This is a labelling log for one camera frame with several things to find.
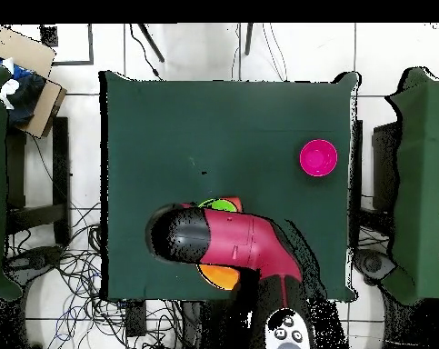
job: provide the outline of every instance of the white tile floor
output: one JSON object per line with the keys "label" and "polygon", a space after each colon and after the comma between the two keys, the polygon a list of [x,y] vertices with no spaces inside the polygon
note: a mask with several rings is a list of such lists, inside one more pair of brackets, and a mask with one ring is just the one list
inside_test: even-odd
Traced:
{"label": "white tile floor", "polygon": [[[87,60],[87,25],[57,26],[63,48],[58,48],[59,57],[56,60]],[[37,25],[13,26],[13,29],[35,38],[39,36],[37,28]],[[427,66],[439,76],[439,24],[273,24],[273,28],[285,58],[288,80],[331,82],[345,71],[355,70],[361,74],[358,119],[364,121],[363,194],[372,195],[370,136],[375,126],[396,119],[384,96],[395,92],[407,67]],[[238,56],[234,71],[231,70],[238,46],[235,29],[235,23],[149,25],[150,34],[165,56],[163,65],[156,59],[139,28],[134,25],[133,30],[135,37],[144,43],[148,60],[165,80],[231,80],[232,75],[237,80]],[[138,80],[155,79],[144,60],[142,48],[131,37],[129,25],[92,25],[92,30],[94,64],[54,66],[50,74],[52,80],[68,90],[59,115],[69,119],[72,201],[83,213],[100,199],[98,71],[112,70]],[[245,30],[243,24],[243,50]],[[254,25],[251,54],[242,55],[242,80],[279,81],[266,37],[285,78],[272,32],[269,24],[265,24],[264,28],[262,24]],[[51,170],[50,139],[38,141],[48,170]],[[27,204],[49,204],[52,185],[30,138],[26,152]],[[370,199],[363,198],[363,205],[369,207]],[[72,214],[72,221],[76,224],[79,213],[74,209]],[[99,210],[94,210],[85,219],[89,224],[98,223],[99,215]],[[24,236],[17,234],[15,241]],[[40,226],[34,229],[33,237],[25,243],[25,247],[53,243],[52,228]],[[86,249],[87,241],[81,237],[72,247]],[[353,272],[353,287],[359,293],[358,299],[349,305],[337,304],[345,332],[349,334],[350,347],[380,349],[384,308],[379,290],[364,284],[357,272]],[[26,308],[31,340],[45,346],[53,340],[56,323],[66,309],[64,306],[67,306],[65,301],[69,294],[69,289],[56,272],[35,281]],[[160,303],[149,302],[149,310],[161,307]],[[156,323],[156,318],[159,318],[158,314],[152,315],[150,323]],[[76,321],[75,341],[80,341],[88,328],[88,320]],[[103,332],[92,328],[87,338],[82,340],[80,349],[124,349],[115,337]],[[55,339],[51,349],[61,343]],[[74,349],[72,342],[64,343],[62,349]]]}

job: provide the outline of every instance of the orange object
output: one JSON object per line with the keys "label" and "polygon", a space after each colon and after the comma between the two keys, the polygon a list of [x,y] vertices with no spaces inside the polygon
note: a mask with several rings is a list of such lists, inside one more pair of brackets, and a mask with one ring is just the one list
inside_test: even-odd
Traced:
{"label": "orange object", "polygon": [[206,281],[219,289],[232,290],[240,279],[240,273],[231,267],[206,264],[200,264],[197,267]]}

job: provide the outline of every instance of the dark green tabletop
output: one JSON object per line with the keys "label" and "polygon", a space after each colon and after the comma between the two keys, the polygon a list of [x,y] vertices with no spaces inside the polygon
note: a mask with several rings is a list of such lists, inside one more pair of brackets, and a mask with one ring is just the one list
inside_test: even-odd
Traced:
{"label": "dark green tabletop", "polygon": [[[293,221],[329,298],[347,300],[347,187],[356,74],[330,83],[136,82],[105,73],[108,114],[108,294],[220,299],[191,265],[155,260],[145,224],[158,207],[237,195],[244,211]],[[307,175],[298,155],[332,142],[338,164]]]}

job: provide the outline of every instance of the magenta cup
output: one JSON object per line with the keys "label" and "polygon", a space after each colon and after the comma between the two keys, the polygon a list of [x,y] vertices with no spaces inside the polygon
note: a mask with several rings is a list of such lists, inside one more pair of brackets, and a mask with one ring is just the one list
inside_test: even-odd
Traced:
{"label": "magenta cup", "polygon": [[300,152],[300,165],[311,176],[328,175],[337,165],[337,151],[330,142],[314,139]]}

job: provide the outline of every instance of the floor tile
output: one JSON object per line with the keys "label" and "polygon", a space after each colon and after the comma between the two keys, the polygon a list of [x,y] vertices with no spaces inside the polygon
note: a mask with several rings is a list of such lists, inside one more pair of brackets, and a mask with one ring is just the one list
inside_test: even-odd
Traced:
{"label": "floor tile", "polygon": [[345,337],[348,336],[348,323],[346,321],[342,321],[340,324],[342,324],[342,329],[344,330]]}
{"label": "floor tile", "polygon": [[41,226],[30,229],[30,235],[27,231],[19,232],[14,236],[9,235],[9,251],[8,255],[13,255],[13,246],[15,251],[33,249],[39,246],[55,245],[55,229],[52,224],[42,224]]}
{"label": "floor tile", "polygon": [[53,204],[53,132],[40,139],[26,136],[24,169],[26,207]]}
{"label": "floor tile", "polygon": [[335,301],[335,306],[337,306],[337,312],[339,313],[339,320],[348,320],[348,303]]}
{"label": "floor tile", "polygon": [[88,250],[88,226],[99,224],[101,220],[101,210],[73,209],[71,215],[71,244],[69,249]]}
{"label": "floor tile", "polygon": [[[146,57],[165,80],[230,80],[236,49],[233,23],[178,23],[146,25],[155,44],[165,57],[159,62],[138,25],[132,25],[134,37],[143,44]],[[132,79],[157,79],[145,61],[142,46],[125,27],[126,75]]]}
{"label": "floor tile", "polygon": [[57,24],[55,62],[85,62],[90,60],[88,24]]}
{"label": "floor tile", "polygon": [[171,301],[163,300],[146,300],[146,318],[163,318],[166,317],[170,320],[173,319],[172,315],[175,314],[176,317],[180,319],[180,314],[178,310],[174,307]]}
{"label": "floor tile", "polygon": [[68,94],[99,94],[98,71],[124,72],[124,25],[94,24],[93,65],[53,66],[49,78]]}
{"label": "floor tile", "polygon": [[[44,349],[125,349],[113,335],[107,335],[112,333],[108,326],[100,328],[102,331],[91,321],[74,321],[69,325],[72,332],[69,333],[66,324],[59,321],[26,320],[29,342],[42,344]],[[115,328],[115,331],[124,341],[123,329]]]}
{"label": "floor tile", "polygon": [[[76,289],[76,280],[71,285]],[[76,297],[57,270],[36,278],[30,288],[26,301],[25,317],[27,318],[59,318],[69,307],[82,306],[85,300]],[[82,311],[79,318],[85,318]]]}
{"label": "floor tile", "polygon": [[[363,170],[363,173],[367,173],[367,174],[370,174],[370,171],[372,171],[372,170]],[[368,182],[369,181],[369,179],[367,179],[366,178],[366,182],[364,183],[364,185],[365,186],[367,186],[367,185],[370,185],[370,186],[373,186],[373,182]],[[372,196],[369,196],[369,195],[366,195],[366,196],[362,196],[361,197],[361,207],[363,208],[363,209],[370,209],[370,210],[373,210],[374,209],[374,207],[373,207],[373,197]]]}
{"label": "floor tile", "polygon": [[404,70],[413,66],[439,77],[439,23],[357,23],[360,95],[395,93]]}
{"label": "floor tile", "polygon": [[[342,72],[354,70],[354,23],[272,23],[272,26],[284,55],[289,81],[332,82]],[[264,30],[274,60],[284,67],[268,23],[264,23]],[[242,62],[244,79],[278,81],[272,64],[263,25],[256,23],[250,55]]]}
{"label": "floor tile", "polygon": [[359,97],[357,118],[363,121],[362,194],[373,195],[373,142],[375,127],[396,122],[394,109],[382,97]]}
{"label": "floor tile", "polygon": [[[137,25],[134,36],[144,45],[147,58],[165,80],[238,80],[238,38],[234,23],[181,23],[148,25],[156,45],[165,57],[159,63]],[[133,79],[155,79],[145,62],[143,49],[126,27],[126,75]],[[242,23],[242,80],[281,81],[284,55],[290,81],[331,82],[354,68],[354,24],[273,24],[279,48],[269,24],[255,23],[250,55],[244,54],[246,23]]]}
{"label": "floor tile", "polygon": [[23,36],[30,37],[38,42],[41,41],[40,25],[11,25],[11,29]]}
{"label": "floor tile", "polygon": [[68,118],[73,207],[92,207],[100,201],[101,190],[99,98],[69,95],[58,116]]}
{"label": "floor tile", "polygon": [[[55,62],[89,60],[88,25],[57,24],[58,45],[55,51]],[[13,31],[36,41],[41,41],[39,25],[12,25]]]}
{"label": "floor tile", "polygon": [[386,253],[389,238],[365,227],[360,227],[358,244],[361,249],[367,248]]}
{"label": "floor tile", "polygon": [[380,290],[364,283],[363,276],[356,270],[352,271],[352,286],[358,298],[350,303],[350,320],[383,321],[384,301]]}
{"label": "floor tile", "polygon": [[349,325],[350,349],[382,349],[384,323],[354,323]]}

